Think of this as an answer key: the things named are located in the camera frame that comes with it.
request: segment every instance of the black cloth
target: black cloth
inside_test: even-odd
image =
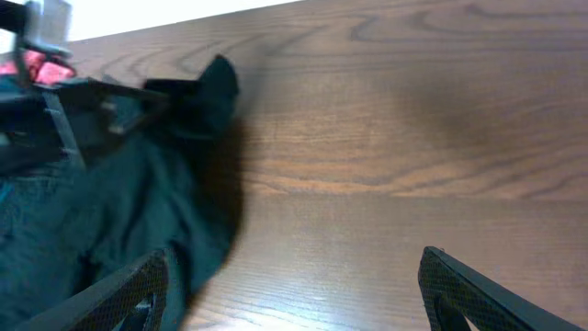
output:
[[[162,330],[177,329],[187,297],[221,266],[235,229],[202,194],[197,172],[228,129],[237,95],[217,57],[197,81],[151,80],[172,107],[113,155],[80,174],[0,179],[0,330],[9,330],[155,248],[170,248]]]

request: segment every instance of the red object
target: red object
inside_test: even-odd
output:
[[[25,65],[28,68],[30,79],[38,84],[52,85],[62,80],[75,77],[75,70],[73,68],[48,62],[47,56],[38,51],[27,51],[25,53]],[[14,62],[0,64],[0,74],[16,73],[17,67]]]

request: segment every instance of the wooden table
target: wooden table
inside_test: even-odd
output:
[[[186,328],[425,330],[426,245],[588,328],[587,10],[309,0],[72,50],[131,85],[238,69],[207,189],[242,230]]]

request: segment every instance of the dark fabric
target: dark fabric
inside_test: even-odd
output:
[[[54,165],[59,174],[35,184],[45,194],[29,200],[17,193],[27,183],[5,180],[13,188],[0,208],[26,212],[12,215],[0,242],[0,330],[161,247],[172,248],[175,262],[162,329],[176,329],[187,296],[220,267],[235,230],[203,196],[195,169],[230,123],[235,73],[217,57],[198,81],[152,80],[145,87],[171,94],[171,111],[95,168],[73,174]]]

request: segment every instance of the black tube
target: black tube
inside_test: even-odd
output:
[[[23,35],[26,24],[27,8],[25,6],[0,0],[0,29]]]

